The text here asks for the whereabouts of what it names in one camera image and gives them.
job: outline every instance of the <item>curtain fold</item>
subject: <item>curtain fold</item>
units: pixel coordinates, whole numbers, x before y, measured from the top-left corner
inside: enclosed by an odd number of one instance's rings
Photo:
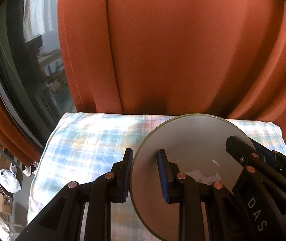
[[[273,122],[286,142],[284,0],[58,0],[82,112]]]
[[[0,99],[0,142],[23,164],[39,161],[40,155],[21,134]]]

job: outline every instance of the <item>copper rivet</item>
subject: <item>copper rivet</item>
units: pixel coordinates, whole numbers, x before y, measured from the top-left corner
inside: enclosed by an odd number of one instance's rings
[[[247,171],[251,172],[251,173],[254,173],[256,171],[256,169],[254,167],[247,166]]]
[[[221,189],[223,188],[223,184],[221,182],[214,182],[213,186],[216,188],[216,189]]]
[[[178,173],[178,174],[176,175],[176,177],[177,177],[178,179],[186,179],[186,175],[185,175],[184,173]]]
[[[107,172],[106,174],[105,174],[105,178],[107,178],[107,179],[111,179],[111,178],[114,178],[114,173],[113,172]]]
[[[77,182],[76,182],[76,181],[71,181],[71,182],[69,182],[69,183],[67,184],[67,186],[68,186],[69,188],[75,188],[75,187],[77,186]]]

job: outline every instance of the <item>plaid cloth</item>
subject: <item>plaid cloth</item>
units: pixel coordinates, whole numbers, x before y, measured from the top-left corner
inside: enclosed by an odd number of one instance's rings
[[[121,161],[126,148],[135,153],[144,138],[173,116],[65,113],[52,132],[32,182],[28,223],[70,181],[94,181]],[[271,122],[229,120],[244,133],[286,154],[281,129]],[[130,196],[111,204],[112,240],[158,240],[139,221]]]

